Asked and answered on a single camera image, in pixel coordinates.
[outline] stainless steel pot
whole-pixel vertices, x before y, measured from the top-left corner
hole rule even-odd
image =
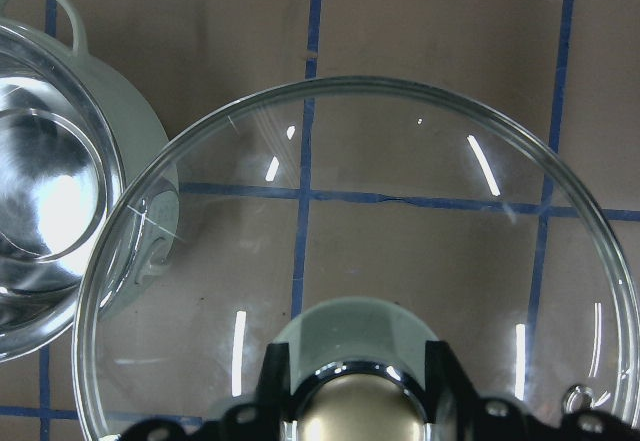
[[[4,17],[0,0],[0,361],[71,324],[110,209],[166,144],[155,113],[89,55],[68,0],[71,48]]]

